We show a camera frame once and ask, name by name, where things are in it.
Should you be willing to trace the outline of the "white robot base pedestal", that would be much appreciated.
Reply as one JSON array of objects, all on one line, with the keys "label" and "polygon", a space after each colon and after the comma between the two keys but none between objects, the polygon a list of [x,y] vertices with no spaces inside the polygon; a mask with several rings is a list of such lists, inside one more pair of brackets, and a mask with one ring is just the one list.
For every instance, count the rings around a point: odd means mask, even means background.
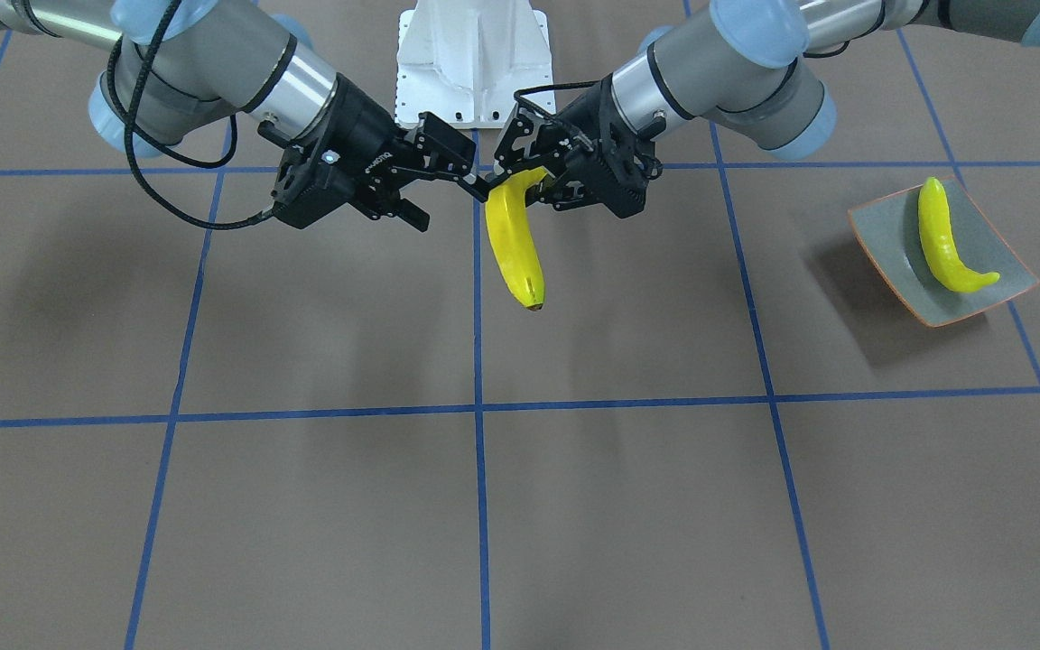
[{"label": "white robot base pedestal", "polygon": [[528,1],[418,1],[399,15],[394,119],[499,129],[515,92],[553,84],[549,21]]}]

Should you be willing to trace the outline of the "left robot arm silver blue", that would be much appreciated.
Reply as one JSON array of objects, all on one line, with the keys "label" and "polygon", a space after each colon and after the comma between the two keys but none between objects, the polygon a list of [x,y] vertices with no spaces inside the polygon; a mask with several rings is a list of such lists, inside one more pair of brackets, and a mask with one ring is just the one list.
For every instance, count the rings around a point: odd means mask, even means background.
[{"label": "left robot arm silver blue", "polygon": [[656,142],[697,118],[776,159],[805,159],[837,119],[808,60],[911,24],[1040,48],[1040,1],[710,1],[606,77],[579,83],[557,114],[532,102],[532,88],[516,90],[488,205],[601,203],[631,217],[661,174]]}]

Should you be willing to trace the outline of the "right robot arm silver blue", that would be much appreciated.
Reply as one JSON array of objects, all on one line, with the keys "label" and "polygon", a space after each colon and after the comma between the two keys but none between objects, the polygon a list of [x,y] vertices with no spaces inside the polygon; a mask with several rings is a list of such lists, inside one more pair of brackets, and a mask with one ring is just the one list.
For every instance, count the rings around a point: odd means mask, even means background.
[{"label": "right robot arm silver blue", "polygon": [[348,205],[425,231],[428,214],[401,193],[414,181],[457,182],[487,200],[470,137],[434,114],[404,129],[251,1],[0,1],[0,32],[107,51],[92,90],[92,123],[162,206],[168,201],[145,180],[139,157],[176,157],[177,145],[200,127],[254,119],[257,133],[283,153],[274,206],[227,229],[271,218],[306,228]]}]

